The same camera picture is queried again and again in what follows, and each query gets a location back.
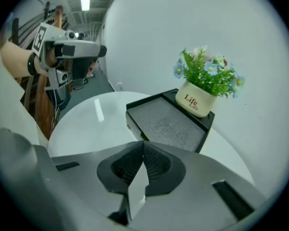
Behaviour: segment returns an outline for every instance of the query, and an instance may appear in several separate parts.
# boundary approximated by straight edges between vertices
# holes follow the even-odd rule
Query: green foliage
[[[196,59],[187,53],[186,50],[182,54],[187,64],[187,68],[184,69],[184,78],[187,81],[214,96],[223,97],[225,95],[228,98],[228,95],[234,93],[231,84],[235,73],[232,69],[225,69],[219,66],[217,60],[214,59],[212,63],[217,65],[218,74],[211,76],[205,70],[204,51],[202,48]]]

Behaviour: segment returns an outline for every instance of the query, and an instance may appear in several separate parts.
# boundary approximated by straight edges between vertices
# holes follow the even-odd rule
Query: person
[[[5,29],[2,29],[0,32],[0,129],[6,128],[24,136],[31,144],[43,145],[47,148],[48,140],[20,102],[25,91],[15,80],[15,78],[30,76],[27,64],[32,52],[8,42]],[[54,49],[47,52],[46,62],[48,66],[56,64]],[[37,57],[34,59],[34,67],[38,74],[48,75],[40,67]]]

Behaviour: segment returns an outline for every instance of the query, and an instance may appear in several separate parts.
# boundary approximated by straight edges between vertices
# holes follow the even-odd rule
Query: ceiling
[[[90,40],[95,40],[97,30],[102,24],[103,17],[112,0],[90,0],[90,10],[81,10],[80,0],[66,0],[74,21],[71,21],[71,29],[85,33]]]

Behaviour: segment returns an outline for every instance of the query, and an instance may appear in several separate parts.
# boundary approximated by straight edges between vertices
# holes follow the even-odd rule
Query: black bracelet
[[[31,75],[37,75],[37,71],[35,69],[35,66],[34,66],[34,58],[35,58],[36,54],[34,52],[31,53],[31,55],[29,56],[29,59],[28,59],[28,72],[29,74]]]

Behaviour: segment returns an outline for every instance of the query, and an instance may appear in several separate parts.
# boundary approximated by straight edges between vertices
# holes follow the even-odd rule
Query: wall outlet
[[[118,87],[120,90],[123,90],[122,82],[118,82],[118,83],[117,83],[117,87]]]

